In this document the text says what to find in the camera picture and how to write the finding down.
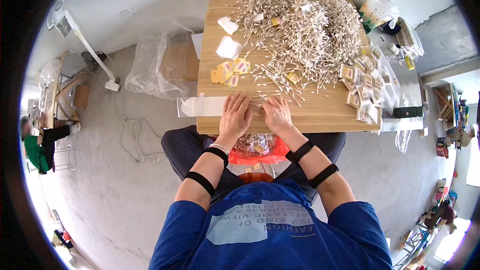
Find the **person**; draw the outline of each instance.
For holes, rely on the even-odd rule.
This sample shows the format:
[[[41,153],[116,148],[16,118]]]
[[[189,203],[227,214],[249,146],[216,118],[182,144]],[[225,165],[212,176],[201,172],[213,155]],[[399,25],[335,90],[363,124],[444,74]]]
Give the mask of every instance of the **person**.
[[[457,229],[457,226],[454,224],[456,217],[455,211],[450,205],[450,200],[447,199],[440,204],[434,214],[432,214],[430,217],[425,217],[423,224],[429,229],[446,225],[448,232],[453,234],[453,232]]]
[[[470,145],[470,141],[475,137],[475,128],[473,125],[469,125],[464,129],[461,127],[454,127],[447,131],[447,141],[449,144],[455,142],[457,149],[462,149]]]
[[[213,142],[195,126],[168,131],[162,146],[181,178],[149,269],[392,269],[374,208],[357,201],[334,164],[345,133],[302,134],[287,101],[268,97],[261,113],[290,148],[292,164],[273,183],[243,183],[228,153],[249,128],[245,93],[228,96]],[[311,209],[318,193],[328,216]]]
[[[80,131],[80,123],[65,125],[52,129],[40,129],[39,135],[32,135],[32,120],[28,116],[20,118],[18,130],[23,141],[28,160],[38,169],[40,174],[55,172],[53,154],[55,141]]]

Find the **white table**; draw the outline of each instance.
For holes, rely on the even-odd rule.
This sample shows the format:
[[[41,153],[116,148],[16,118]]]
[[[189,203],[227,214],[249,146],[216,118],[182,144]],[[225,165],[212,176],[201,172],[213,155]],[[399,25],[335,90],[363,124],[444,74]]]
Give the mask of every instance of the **white table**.
[[[420,93],[420,83],[417,70],[409,70],[405,60],[403,61],[403,65],[399,65],[397,57],[392,51],[390,51],[390,49],[388,49],[390,43],[397,44],[397,38],[383,33],[378,27],[372,30],[367,37],[374,45],[378,45],[381,52],[390,60],[390,66],[400,83],[399,107],[422,106],[422,96]],[[387,113],[385,109],[382,109],[381,117],[383,120],[381,131],[423,129],[423,117],[398,119]]]

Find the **left hand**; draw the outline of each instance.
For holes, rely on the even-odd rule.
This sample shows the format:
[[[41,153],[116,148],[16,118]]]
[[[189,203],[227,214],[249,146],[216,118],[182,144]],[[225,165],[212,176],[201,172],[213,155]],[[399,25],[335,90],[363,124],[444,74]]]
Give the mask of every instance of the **left hand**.
[[[248,107],[250,98],[246,92],[229,95],[223,105],[222,120],[220,120],[220,135],[231,137],[235,141],[247,131],[252,120],[252,110]]]

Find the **concrete floor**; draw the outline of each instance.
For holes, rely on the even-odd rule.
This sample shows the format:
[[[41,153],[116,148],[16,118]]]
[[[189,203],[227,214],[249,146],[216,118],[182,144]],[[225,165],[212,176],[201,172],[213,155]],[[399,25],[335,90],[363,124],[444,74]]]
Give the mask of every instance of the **concrete floor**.
[[[122,82],[134,56],[135,46],[131,46],[112,54],[113,64],[107,60]],[[127,126],[121,116],[146,119],[159,136],[194,124],[195,119],[178,118],[174,101],[126,90],[108,96],[103,88],[105,81],[107,76],[101,69],[90,76],[88,109],[79,111],[81,132],[57,144],[73,146],[76,170],[57,171],[40,179],[49,207],[57,210],[77,248],[94,267],[146,269],[180,179],[164,154],[138,164],[124,151],[121,134],[125,148],[141,159],[132,137],[132,123]],[[196,84],[191,85],[190,93],[196,95]],[[442,131],[440,123],[432,113],[424,121],[429,136],[422,139],[418,131],[413,131],[405,154],[394,145],[395,132],[353,132],[347,134],[337,162],[357,200],[375,207],[393,249],[428,207],[437,180],[453,173],[455,159],[440,158],[435,153],[436,138]],[[138,122],[133,124],[135,135],[139,126]],[[139,140],[143,153],[162,152],[160,138],[151,133],[145,121]],[[286,163],[277,166],[285,167]],[[326,221],[319,200],[314,209],[317,217]]]

